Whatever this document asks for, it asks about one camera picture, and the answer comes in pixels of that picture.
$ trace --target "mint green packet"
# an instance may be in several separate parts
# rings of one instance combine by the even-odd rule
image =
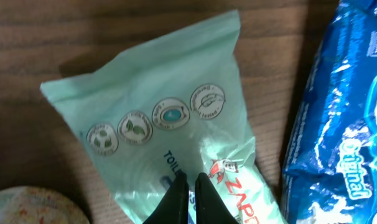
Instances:
[[[239,223],[285,223],[254,165],[233,50],[231,11],[120,53],[95,73],[45,82],[63,116],[134,223],[156,208],[175,176],[209,174]],[[188,223],[195,223],[190,191]]]

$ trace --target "blue droplet icon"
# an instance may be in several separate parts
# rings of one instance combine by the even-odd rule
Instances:
[[[164,113],[164,121],[176,122],[182,117],[182,112],[179,109],[170,109]]]

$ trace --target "plastic packaging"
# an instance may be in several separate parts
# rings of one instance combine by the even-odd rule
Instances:
[[[283,167],[289,223],[377,224],[377,1],[341,1]]]
[[[38,187],[13,187],[0,191],[0,224],[89,224],[68,198]]]
[[[189,223],[201,172],[239,222],[284,223],[254,166],[233,56],[239,32],[232,11],[128,49],[93,74],[42,84],[135,223],[181,172],[191,188]]]

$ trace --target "wooden table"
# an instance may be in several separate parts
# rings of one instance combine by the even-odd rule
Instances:
[[[93,223],[130,223],[41,82],[97,68],[118,52],[230,9],[241,14],[241,68],[257,164],[279,195],[287,145],[313,55],[336,0],[0,0],[0,189],[38,185]]]

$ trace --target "blue packet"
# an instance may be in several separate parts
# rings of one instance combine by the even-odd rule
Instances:
[[[377,1],[340,1],[282,174],[289,223],[377,224]]]

